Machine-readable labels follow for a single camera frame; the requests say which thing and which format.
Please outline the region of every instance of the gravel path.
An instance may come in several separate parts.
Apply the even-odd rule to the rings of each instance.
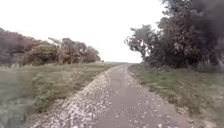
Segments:
[[[138,85],[128,66],[102,73],[31,128],[193,128],[172,105]]]

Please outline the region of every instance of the tree canopy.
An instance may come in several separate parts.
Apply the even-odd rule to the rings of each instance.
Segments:
[[[47,63],[73,64],[100,61],[99,52],[85,43],[70,38],[57,40],[49,38],[53,44],[37,45],[28,51],[21,63],[42,65]]]
[[[26,51],[43,42],[0,28],[0,64],[16,63]]]
[[[216,65],[222,60],[221,37],[214,32],[203,0],[163,0],[163,3],[167,10],[158,23],[159,31],[150,25],[132,28],[134,34],[125,40],[131,50],[140,52],[143,61],[155,67],[180,68],[207,60]]]

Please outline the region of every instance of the grass verge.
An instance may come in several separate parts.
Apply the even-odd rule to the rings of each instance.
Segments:
[[[0,127],[19,128],[27,116],[46,112],[57,99],[82,89],[114,64],[0,68]]]
[[[144,65],[130,67],[134,76],[150,91],[170,103],[186,108],[192,117],[224,126],[224,75],[179,69],[163,71]]]

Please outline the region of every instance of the grass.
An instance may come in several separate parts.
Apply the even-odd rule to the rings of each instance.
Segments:
[[[170,103],[186,108],[190,116],[215,121],[223,126],[224,75],[179,69],[130,67],[140,84],[160,94]]]
[[[27,116],[46,112],[56,100],[81,90],[112,66],[95,63],[0,68],[0,127],[19,128]]]

